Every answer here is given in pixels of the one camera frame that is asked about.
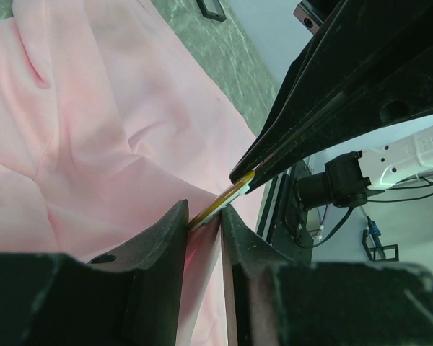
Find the pink garment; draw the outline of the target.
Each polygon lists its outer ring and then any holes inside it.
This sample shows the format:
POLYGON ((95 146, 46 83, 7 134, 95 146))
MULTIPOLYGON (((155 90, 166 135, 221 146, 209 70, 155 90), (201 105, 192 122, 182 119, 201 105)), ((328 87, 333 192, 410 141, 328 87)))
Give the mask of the pink garment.
POLYGON ((149 1, 14 1, 0 21, 0 252, 87 263, 188 203, 174 345, 230 345, 221 214, 254 141, 149 1))

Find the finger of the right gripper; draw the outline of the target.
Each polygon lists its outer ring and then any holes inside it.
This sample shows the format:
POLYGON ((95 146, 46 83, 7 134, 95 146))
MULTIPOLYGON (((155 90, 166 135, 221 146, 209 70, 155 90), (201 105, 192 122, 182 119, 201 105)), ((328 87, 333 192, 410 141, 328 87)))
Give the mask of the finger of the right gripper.
POLYGON ((290 164, 326 148, 384 128, 433 115, 433 42, 398 43, 336 94, 308 94, 297 84, 279 116, 250 150, 251 190, 290 164))

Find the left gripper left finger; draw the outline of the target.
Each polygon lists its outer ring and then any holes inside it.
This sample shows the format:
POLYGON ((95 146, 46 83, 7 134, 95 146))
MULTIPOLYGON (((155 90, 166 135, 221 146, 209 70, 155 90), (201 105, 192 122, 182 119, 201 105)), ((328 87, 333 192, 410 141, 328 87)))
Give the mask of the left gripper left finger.
POLYGON ((0 252, 0 345, 174 345, 188 203, 84 263, 0 252))

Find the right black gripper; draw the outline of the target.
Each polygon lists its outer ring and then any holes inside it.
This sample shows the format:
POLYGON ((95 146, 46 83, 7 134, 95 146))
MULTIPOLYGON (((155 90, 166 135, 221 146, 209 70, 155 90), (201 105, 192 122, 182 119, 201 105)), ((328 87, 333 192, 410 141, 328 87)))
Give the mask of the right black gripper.
MULTIPOLYGON (((293 15, 314 36, 286 77, 287 94, 280 110, 268 117, 260 135, 274 123, 297 84, 308 94, 336 94, 335 81, 355 79, 392 46, 433 42, 433 1, 301 0, 293 15)), ((254 143, 231 171, 232 181, 255 170, 250 152, 254 143)))

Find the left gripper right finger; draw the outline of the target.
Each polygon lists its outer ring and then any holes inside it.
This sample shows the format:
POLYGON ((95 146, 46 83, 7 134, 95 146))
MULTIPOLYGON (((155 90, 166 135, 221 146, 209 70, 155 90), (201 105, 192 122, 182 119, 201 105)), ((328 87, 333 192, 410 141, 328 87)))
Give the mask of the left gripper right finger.
POLYGON ((433 345, 433 274, 411 263, 292 260, 221 214, 230 345, 433 345))

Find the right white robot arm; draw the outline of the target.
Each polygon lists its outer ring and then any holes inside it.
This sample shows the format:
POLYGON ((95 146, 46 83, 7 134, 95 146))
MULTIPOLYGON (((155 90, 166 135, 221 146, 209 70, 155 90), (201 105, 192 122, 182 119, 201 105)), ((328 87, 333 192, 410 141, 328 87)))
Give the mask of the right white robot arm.
MULTIPOLYGON (((255 190, 301 159, 391 125, 433 115, 433 1, 335 1, 292 62, 265 125, 230 173, 255 190)), ((293 179, 305 210, 351 213, 370 196, 433 168, 433 126, 342 154, 293 179)))

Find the yellow round brooch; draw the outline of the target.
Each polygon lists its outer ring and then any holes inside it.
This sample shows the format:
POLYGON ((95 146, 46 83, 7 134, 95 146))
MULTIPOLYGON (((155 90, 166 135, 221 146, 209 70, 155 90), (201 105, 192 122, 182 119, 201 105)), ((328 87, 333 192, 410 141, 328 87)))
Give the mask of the yellow round brooch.
POLYGON ((227 207, 239 196, 244 195, 249 189, 249 184, 255 177, 255 170, 249 171, 241 177, 236 183, 228 187, 216 199, 188 224, 189 231, 195 231, 200 226, 208 223, 221 209, 227 207))

